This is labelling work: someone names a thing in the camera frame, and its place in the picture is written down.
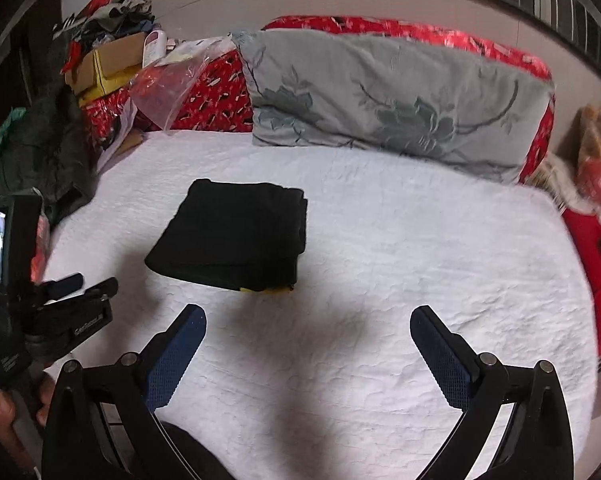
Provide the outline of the person's left hand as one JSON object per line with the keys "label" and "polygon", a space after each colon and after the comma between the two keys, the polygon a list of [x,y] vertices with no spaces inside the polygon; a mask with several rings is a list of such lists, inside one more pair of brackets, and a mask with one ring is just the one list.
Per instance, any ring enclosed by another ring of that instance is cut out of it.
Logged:
{"label": "person's left hand", "polygon": [[[39,384],[41,408],[37,412],[37,424],[44,428],[49,415],[50,403],[55,382],[49,374],[43,373]],[[17,466],[30,474],[35,470],[35,462],[29,456],[22,441],[14,430],[16,406],[9,393],[0,390],[0,443]]]}

